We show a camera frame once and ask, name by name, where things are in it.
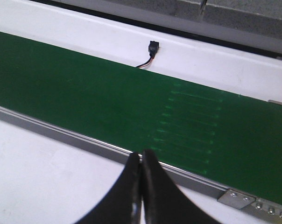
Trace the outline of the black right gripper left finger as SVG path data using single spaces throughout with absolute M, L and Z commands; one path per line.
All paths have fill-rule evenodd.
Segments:
M 117 181 L 78 224 L 139 224 L 141 222 L 140 157 L 131 153 Z

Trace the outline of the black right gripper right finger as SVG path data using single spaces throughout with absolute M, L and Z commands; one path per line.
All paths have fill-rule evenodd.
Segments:
M 218 224 L 171 180 L 152 150 L 144 150 L 141 190 L 147 224 Z

